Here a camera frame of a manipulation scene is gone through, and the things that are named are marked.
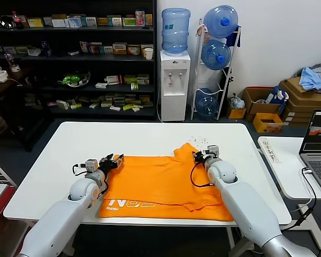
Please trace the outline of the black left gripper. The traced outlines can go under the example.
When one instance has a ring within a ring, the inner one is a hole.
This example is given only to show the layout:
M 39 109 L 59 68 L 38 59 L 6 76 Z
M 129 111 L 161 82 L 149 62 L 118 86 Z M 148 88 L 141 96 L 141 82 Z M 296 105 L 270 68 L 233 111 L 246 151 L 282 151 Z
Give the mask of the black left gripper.
M 103 157 L 99 161 L 98 169 L 101 170 L 105 175 L 107 175 L 111 170 L 119 168 L 124 162 L 124 154 L 114 157 L 114 154 L 109 154 Z

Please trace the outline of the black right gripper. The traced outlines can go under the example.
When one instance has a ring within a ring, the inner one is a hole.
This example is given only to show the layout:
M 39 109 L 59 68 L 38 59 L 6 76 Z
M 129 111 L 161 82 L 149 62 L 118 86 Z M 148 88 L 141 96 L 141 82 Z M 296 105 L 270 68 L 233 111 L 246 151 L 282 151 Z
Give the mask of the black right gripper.
M 198 152 L 192 152 L 193 159 L 195 160 L 195 163 L 203 163 L 205 162 L 205 159 L 208 157 L 206 154 L 206 151 L 198 151 Z

